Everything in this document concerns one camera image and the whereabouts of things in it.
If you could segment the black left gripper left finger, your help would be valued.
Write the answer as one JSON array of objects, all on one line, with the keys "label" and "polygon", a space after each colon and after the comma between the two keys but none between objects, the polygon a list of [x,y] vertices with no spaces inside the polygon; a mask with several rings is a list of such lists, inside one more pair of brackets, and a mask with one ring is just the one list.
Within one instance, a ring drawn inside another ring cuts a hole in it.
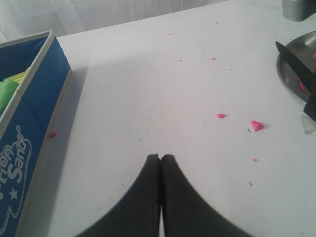
[{"label": "black left gripper left finger", "polygon": [[136,180],[118,203],[79,237],[158,237],[161,165],[148,155]]}]

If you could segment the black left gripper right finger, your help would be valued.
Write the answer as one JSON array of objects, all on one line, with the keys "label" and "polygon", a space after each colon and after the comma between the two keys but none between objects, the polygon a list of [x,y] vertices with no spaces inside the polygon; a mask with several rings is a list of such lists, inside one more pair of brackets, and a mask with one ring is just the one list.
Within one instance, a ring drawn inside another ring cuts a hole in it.
[{"label": "black left gripper right finger", "polygon": [[192,187],[173,155],[161,159],[166,237],[248,237],[214,210]]}]

